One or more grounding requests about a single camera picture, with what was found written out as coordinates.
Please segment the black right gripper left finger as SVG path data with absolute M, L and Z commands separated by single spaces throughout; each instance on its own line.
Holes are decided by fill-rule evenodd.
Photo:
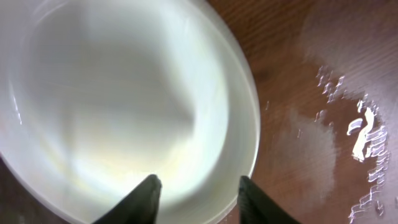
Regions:
M 162 183 L 148 175 L 108 213 L 93 224 L 155 224 L 159 211 Z

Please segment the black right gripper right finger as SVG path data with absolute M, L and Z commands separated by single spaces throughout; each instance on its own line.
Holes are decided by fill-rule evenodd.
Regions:
M 238 189 L 240 224 L 299 224 L 248 176 L 241 176 Z

